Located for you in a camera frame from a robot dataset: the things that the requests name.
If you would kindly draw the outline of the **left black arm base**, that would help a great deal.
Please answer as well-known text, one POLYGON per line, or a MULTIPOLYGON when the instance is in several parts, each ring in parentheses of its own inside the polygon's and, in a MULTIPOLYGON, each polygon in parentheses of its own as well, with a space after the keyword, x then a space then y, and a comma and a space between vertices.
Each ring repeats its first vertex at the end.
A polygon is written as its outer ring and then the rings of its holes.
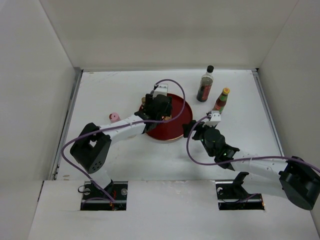
POLYGON ((105 191, 114 199, 110 198, 101 190, 97 189, 92 182, 86 181, 79 186, 77 191, 81 194, 81 211, 125 211, 127 209, 128 182, 112 182, 105 191))

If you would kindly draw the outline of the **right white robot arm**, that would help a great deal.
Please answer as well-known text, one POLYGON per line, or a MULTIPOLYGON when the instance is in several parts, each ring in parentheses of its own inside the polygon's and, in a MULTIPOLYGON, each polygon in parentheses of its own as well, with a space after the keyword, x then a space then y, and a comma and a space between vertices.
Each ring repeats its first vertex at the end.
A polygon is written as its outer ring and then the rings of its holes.
POLYGON ((288 199, 295 206, 311 211, 320 195, 320 170, 292 156, 256 156, 226 143, 216 124, 192 120, 183 124, 183 136, 200 141, 211 166, 238 172, 231 184, 233 194, 243 198, 267 194, 288 199))

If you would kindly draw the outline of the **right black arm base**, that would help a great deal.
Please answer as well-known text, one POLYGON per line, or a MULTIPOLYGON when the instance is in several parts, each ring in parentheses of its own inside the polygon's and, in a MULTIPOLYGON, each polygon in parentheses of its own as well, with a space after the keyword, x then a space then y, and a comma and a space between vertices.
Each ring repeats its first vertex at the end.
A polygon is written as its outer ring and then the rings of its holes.
POLYGON ((240 172, 234 180, 215 182, 218 209, 220 211, 265 210, 260 193, 248 193, 243 188, 248 172, 240 172))

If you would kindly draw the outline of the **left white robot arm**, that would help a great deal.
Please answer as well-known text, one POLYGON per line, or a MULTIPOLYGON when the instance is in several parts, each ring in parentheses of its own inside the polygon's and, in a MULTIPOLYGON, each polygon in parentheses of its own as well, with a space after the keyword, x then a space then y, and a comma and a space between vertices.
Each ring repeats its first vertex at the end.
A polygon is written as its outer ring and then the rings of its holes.
POLYGON ((130 117, 107 126, 111 130, 98 132, 101 127, 88 123, 82 132, 84 138, 78 139, 70 148, 70 154, 80 164, 95 183, 95 193, 100 199, 112 195, 113 181, 104 166, 109 149, 119 141, 147 133, 171 116, 172 97, 159 94, 146 95, 144 107, 130 117))

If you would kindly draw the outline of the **small yellow label bottle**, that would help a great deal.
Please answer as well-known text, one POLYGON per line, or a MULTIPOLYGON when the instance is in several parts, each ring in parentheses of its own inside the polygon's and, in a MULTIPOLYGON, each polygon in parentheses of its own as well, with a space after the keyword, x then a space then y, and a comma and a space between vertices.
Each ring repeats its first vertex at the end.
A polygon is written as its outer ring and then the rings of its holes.
POLYGON ((146 105, 146 98, 145 98, 145 97, 142 97, 142 98, 141 98, 141 109, 142 109, 142 110, 145 108, 145 105, 146 105))

